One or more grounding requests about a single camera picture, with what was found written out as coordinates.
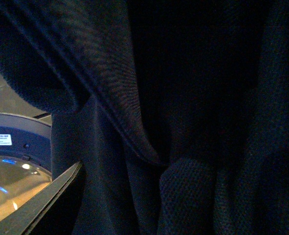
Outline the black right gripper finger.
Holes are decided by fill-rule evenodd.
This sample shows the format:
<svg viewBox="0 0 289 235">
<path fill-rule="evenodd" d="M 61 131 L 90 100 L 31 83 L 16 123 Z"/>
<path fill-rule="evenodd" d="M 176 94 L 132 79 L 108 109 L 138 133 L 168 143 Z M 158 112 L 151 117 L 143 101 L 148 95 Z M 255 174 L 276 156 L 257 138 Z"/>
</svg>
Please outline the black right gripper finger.
<svg viewBox="0 0 289 235">
<path fill-rule="evenodd" d="M 84 192 L 84 166 L 75 163 L 0 221 L 0 235 L 70 235 Z"/>
</svg>

